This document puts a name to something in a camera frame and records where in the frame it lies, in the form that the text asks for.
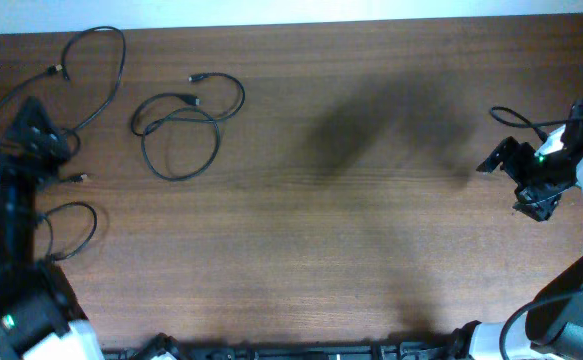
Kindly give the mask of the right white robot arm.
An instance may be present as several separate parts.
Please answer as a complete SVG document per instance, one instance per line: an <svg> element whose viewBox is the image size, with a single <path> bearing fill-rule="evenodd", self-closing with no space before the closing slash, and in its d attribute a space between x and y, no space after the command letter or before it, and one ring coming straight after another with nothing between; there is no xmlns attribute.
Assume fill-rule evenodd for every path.
<svg viewBox="0 0 583 360"><path fill-rule="evenodd" d="M448 359L583 359L583 98L559 120L533 123L503 106L498 122L529 128L537 146L502 140L478 165L501 170L514 184L515 212L575 236L577 256L526 304L498 323L473 321L457 329Z"/></svg>

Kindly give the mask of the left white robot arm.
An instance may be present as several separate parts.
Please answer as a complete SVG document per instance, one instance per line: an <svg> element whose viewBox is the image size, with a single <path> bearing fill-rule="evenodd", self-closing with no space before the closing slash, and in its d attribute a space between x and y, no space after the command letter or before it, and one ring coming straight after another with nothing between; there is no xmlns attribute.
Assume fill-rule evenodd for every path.
<svg viewBox="0 0 583 360"><path fill-rule="evenodd" d="M101 359L95 330L58 266L34 255L37 191L72 151L42 103L29 97L0 136L0 359Z"/></svg>

